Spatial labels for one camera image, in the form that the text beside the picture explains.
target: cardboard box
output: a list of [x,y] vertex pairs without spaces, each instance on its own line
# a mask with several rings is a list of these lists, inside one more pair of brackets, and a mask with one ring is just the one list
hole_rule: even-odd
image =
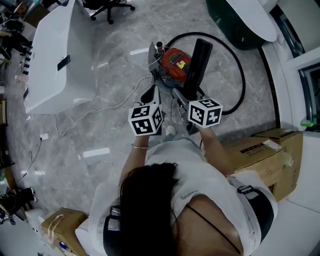
[[[48,233],[50,224],[58,215],[64,215],[64,218],[54,229],[55,239],[53,244],[58,247],[61,252],[63,252],[63,250],[59,246],[60,242],[64,243],[69,249],[71,249],[75,255],[87,256],[85,250],[82,248],[76,237],[76,229],[87,219],[86,214],[82,211],[60,208],[41,224],[42,230],[45,234]],[[51,225],[50,235],[53,227],[58,223],[57,221]]]
[[273,186],[273,195],[277,201],[288,196],[297,186],[299,178],[303,133],[291,129],[274,128],[254,134],[255,137],[270,138],[284,147],[284,152],[292,157],[291,166],[284,166],[281,179]]
[[269,187],[277,183],[283,171],[284,149],[264,137],[248,137],[224,144],[230,156],[234,171],[256,171],[264,184]]

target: black cable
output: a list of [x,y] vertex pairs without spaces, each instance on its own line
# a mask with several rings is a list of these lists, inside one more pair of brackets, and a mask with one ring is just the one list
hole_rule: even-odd
[[23,178],[28,174],[31,166],[33,165],[33,163],[35,162],[35,160],[36,160],[36,158],[37,158],[37,156],[38,156],[38,154],[39,154],[39,151],[40,151],[40,148],[41,148],[41,144],[42,144],[42,138],[40,138],[40,146],[39,146],[39,148],[38,148],[38,151],[37,151],[34,159],[32,159],[32,152],[31,152],[31,151],[28,152],[28,155],[29,155],[29,157],[30,157],[30,159],[31,159],[31,164],[30,164],[28,170],[26,171],[26,173],[25,173],[20,179],[18,179],[15,183],[18,183],[21,179],[23,179]]
[[192,210],[193,212],[195,212],[199,217],[201,217],[206,223],[208,223],[211,227],[213,227],[221,236],[224,237],[225,240],[227,240],[229,242],[230,245],[232,245],[232,247],[236,250],[236,252],[238,254],[241,255],[241,252],[239,251],[239,249],[234,245],[233,242],[230,241],[230,239],[228,237],[226,237],[226,235],[224,233],[222,233],[215,225],[213,225],[209,220],[207,220],[205,217],[203,217],[199,212],[197,212],[195,209],[193,209],[191,206],[189,206],[188,204],[186,205],[190,210]]
[[170,42],[167,43],[166,47],[171,47],[171,45],[179,40],[180,38],[184,38],[184,37],[189,37],[189,36],[204,36],[204,37],[208,37],[211,38],[215,41],[217,41],[218,43],[220,43],[221,45],[223,45],[233,56],[233,58],[235,59],[235,62],[237,63],[239,70],[240,70],[240,74],[241,74],[241,79],[242,79],[242,91],[241,91],[241,95],[240,95],[240,99],[239,101],[235,104],[235,106],[233,108],[231,108],[230,110],[226,110],[226,111],[222,111],[222,115],[226,116],[226,115],[230,115],[233,112],[235,112],[241,105],[241,103],[244,101],[245,98],[245,94],[246,94],[246,78],[245,78],[245,73],[244,70],[241,66],[240,60],[238,59],[237,55],[232,51],[232,49],[222,40],[220,40],[219,38],[211,35],[211,34],[207,34],[207,33],[203,33],[203,32],[188,32],[188,33],[183,33],[180,35],[177,35],[176,37],[174,37]]

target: marble floor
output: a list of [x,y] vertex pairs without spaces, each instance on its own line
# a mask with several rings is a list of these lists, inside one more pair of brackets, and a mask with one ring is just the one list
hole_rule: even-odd
[[[151,41],[165,43],[181,33],[192,31],[209,33],[228,43],[210,18],[205,0],[135,0],[134,4],[137,6],[135,11],[113,8],[113,25],[108,24],[106,13],[99,14],[97,20],[92,22],[93,71],[99,97],[56,115],[60,132],[66,131],[90,110],[121,103],[138,80],[149,75],[148,53],[131,55],[131,51],[148,48]],[[34,31],[26,29],[24,33],[32,38]],[[191,55],[195,41],[196,37],[192,36],[181,39],[174,46]],[[240,96],[241,76],[230,53],[216,42],[212,43],[213,50],[201,88],[227,110]],[[275,126],[270,85],[258,50],[241,51],[230,43],[228,45],[241,62],[246,90],[239,109],[223,116],[220,125],[213,128],[222,140],[240,138]],[[12,169],[16,179],[19,179],[31,163],[28,151],[32,151],[33,156],[37,153],[40,133],[48,132],[55,139],[57,132],[52,115],[34,115],[43,128],[33,120],[32,115],[25,113],[24,83],[18,83],[15,79],[15,75],[20,73],[21,59],[18,54],[13,54],[7,69],[8,84],[5,89],[7,140],[10,157],[15,162]],[[128,109],[133,105],[135,96],[150,82],[150,79],[141,81],[136,92],[122,106],[90,113],[65,136],[59,136],[56,142],[51,139],[42,142],[29,173],[18,183],[20,187],[32,186],[35,189],[38,198],[35,207],[41,207],[46,212],[66,207],[88,214],[97,185],[105,180],[118,182],[134,141],[127,120]],[[164,89],[161,89],[161,99],[167,114],[164,127],[173,124],[181,135],[185,135],[176,102],[172,102],[170,118],[171,97]],[[84,157],[84,152],[102,148],[109,148],[110,152]]]

